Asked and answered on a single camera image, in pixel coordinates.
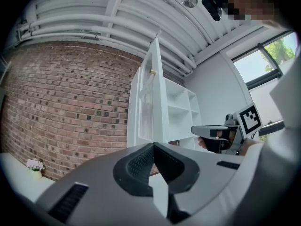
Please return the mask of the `white desk with hutch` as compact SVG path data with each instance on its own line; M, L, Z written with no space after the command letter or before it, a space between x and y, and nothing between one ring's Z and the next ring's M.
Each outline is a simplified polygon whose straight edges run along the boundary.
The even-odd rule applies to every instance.
M127 123L127 146L139 146L151 143L137 143L137 107L138 86L140 79L138 68L132 83L129 99L128 123ZM191 127L200 120L196 96L185 87L165 78L167 112L168 112L168 142L160 143L172 145L190 150L195 149L196 137L191 133Z

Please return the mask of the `row of white ceiling pipes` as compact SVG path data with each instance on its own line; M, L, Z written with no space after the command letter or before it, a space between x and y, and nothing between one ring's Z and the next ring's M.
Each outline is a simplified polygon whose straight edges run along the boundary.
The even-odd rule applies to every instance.
M216 35L201 9L181 0L31 0L16 25L19 41L71 37L143 57L158 38L163 64L185 76Z

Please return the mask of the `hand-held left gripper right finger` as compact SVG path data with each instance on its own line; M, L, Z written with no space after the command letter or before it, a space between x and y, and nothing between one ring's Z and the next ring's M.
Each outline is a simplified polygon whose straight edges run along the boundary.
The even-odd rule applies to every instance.
M153 144L154 163L168 185L166 218L177 224L199 212L229 183L242 156Z

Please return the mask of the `white cabinet door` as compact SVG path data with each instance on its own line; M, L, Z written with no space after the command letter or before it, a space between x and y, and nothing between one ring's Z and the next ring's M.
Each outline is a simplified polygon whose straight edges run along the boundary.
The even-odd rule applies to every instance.
M157 73L150 74L151 69ZM166 84L158 38L151 43L140 68L137 105L137 143L167 143Z

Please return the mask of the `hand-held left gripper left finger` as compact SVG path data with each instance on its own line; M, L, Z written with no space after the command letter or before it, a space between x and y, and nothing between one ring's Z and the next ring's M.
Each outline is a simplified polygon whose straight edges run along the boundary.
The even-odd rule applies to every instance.
M59 226L170 226L153 202L153 163L152 144L99 156L55 182L36 205Z

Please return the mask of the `pink flowers in white pot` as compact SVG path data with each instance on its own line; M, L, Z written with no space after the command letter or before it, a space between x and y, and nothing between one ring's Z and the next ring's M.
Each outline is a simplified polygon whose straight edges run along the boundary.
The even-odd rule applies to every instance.
M26 167L31 171L34 180L39 180L43 177L42 171L45 169L44 163L37 158L28 159Z

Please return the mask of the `black framed window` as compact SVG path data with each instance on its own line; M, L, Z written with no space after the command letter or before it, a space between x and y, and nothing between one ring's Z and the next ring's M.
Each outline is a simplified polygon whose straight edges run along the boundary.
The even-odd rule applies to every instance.
M287 32L232 59L259 111L263 123L259 131L262 141L284 128L282 116L270 92L291 68L298 48L296 33Z

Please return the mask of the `person's light shirt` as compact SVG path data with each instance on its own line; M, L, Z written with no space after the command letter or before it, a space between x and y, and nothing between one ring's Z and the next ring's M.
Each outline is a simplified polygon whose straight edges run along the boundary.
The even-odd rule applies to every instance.
M301 226L301 54L272 90L285 129L269 137L227 226Z

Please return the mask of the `person's right forearm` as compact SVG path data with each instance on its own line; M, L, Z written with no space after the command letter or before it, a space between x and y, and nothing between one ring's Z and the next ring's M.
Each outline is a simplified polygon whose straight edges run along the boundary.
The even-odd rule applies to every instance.
M254 139L250 139L250 138L247 138L243 145L241 146L240 148L240 155L241 156L245 156L248 149L251 147L251 146L254 146L254 145L263 145L264 142L263 141L258 141L258 140L254 140Z

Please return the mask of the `white side cabinet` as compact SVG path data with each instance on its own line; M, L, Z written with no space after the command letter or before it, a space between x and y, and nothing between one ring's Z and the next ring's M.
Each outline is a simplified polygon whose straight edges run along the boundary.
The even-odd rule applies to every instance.
M32 202L55 183L46 177L34 179L31 171L10 153L0 153L0 166L12 189Z

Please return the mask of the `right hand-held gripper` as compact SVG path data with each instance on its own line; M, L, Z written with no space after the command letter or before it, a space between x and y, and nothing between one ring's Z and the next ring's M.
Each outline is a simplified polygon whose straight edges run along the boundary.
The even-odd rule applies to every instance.
M254 103L249 104L234 114L227 114L224 125L192 126L191 133L203 138L206 149L213 153L239 155L241 149L262 128L262 121ZM230 139L230 130L235 130L233 142Z

